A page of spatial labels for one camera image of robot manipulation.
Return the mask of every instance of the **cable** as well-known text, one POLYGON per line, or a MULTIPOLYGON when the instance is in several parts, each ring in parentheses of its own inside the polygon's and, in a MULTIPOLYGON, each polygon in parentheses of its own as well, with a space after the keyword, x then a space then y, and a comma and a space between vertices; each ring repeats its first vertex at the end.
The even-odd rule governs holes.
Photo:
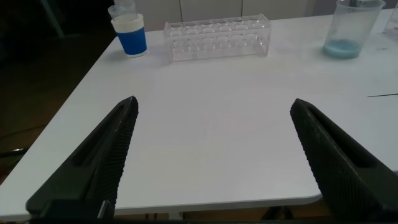
POLYGON ((35 130, 35 129, 39 129, 39 128, 45 128, 46 126, 47 126, 46 124, 43 124, 43 125, 39 125, 39 126, 36 126, 36 127, 33 127, 33 128, 27 128, 27 129, 20 130, 20 131, 14 131, 13 133, 0 136, 0 139, 8 138, 8 137, 13 136, 15 134, 24 133, 24 132, 35 130))

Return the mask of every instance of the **clear plastic container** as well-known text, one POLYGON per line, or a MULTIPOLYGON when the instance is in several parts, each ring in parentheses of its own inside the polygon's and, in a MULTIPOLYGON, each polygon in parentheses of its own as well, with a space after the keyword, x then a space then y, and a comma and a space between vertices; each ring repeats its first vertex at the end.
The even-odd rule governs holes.
POLYGON ((195 22, 166 22, 170 61, 268 54, 271 23, 262 14, 195 22))
POLYGON ((382 0, 337 1, 324 53, 338 58, 358 57, 385 5, 382 0))
POLYGON ((394 9, 394 12, 389 19, 387 26, 383 31, 383 34, 398 41, 398 4, 394 9))

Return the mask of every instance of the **white wall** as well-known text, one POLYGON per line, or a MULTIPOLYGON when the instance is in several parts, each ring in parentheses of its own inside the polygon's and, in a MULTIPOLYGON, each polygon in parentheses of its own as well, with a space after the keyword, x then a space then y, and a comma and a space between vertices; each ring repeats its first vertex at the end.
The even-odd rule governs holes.
POLYGON ((263 13, 268 19, 288 19, 309 16, 312 7, 313 0, 243 0, 242 15, 263 13))
POLYGON ((238 17, 242 0, 181 0, 182 21, 238 17))
POLYGON ((146 31, 163 30, 166 22, 182 22, 180 0, 136 0, 146 31))

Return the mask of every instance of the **plastic cup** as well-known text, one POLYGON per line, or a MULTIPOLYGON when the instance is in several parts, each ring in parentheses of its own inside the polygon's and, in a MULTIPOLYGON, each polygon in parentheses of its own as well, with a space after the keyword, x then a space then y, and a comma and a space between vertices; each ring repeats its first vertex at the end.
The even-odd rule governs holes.
POLYGON ((333 22, 323 45, 324 53, 337 58, 358 57, 385 5, 382 0, 337 1, 333 22))

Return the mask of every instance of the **white table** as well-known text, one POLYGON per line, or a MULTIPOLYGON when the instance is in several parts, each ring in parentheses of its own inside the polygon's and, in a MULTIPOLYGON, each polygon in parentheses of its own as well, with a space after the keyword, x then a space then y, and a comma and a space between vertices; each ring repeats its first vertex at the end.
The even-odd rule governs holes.
POLYGON ((134 95, 139 116, 116 214, 298 205, 320 191, 289 109, 313 103, 398 170, 398 45, 378 35, 359 58, 320 52, 331 16, 272 21, 269 56, 169 65, 162 31, 149 53, 126 59, 116 38, 0 186, 0 219, 23 220, 27 199, 117 102, 134 95))

